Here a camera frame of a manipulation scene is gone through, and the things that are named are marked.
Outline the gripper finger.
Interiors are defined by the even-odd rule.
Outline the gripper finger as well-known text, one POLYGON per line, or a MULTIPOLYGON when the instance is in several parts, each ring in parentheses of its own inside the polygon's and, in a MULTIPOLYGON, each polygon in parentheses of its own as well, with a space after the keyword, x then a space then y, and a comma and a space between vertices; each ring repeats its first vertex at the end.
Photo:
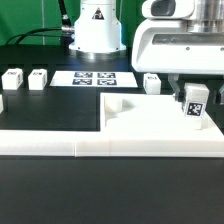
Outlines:
POLYGON ((174 98, 177 102, 182 102, 184 98, 184 91, 180 88, 178 84, 179 75, 171 73, 168 75, 168 82, 174 92, 174 98))
POLYGON ((215 93, 215 103, 219 105, 224 105, 224 84, 215 93))

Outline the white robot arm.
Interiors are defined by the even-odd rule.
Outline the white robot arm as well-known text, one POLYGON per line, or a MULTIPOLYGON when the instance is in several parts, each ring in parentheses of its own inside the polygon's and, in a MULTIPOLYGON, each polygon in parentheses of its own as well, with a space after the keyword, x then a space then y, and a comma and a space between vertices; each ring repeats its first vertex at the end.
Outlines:
MULTIPOLYGON (((70 50, 94 60, 126 49, 116 0, 81 0, 70 50)), ((224 76, 224 0, 145 0, 132 46, 137 72, 224 76)))

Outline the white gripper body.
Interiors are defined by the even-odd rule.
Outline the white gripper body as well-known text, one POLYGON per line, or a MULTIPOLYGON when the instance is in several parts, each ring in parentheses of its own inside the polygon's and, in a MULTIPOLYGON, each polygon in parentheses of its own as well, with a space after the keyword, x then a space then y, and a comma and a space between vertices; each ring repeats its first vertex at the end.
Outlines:
POLYGON ((189 33, 182 20, 143 21, 131 64, 137 72, 224 75, 224 34, 189 33))

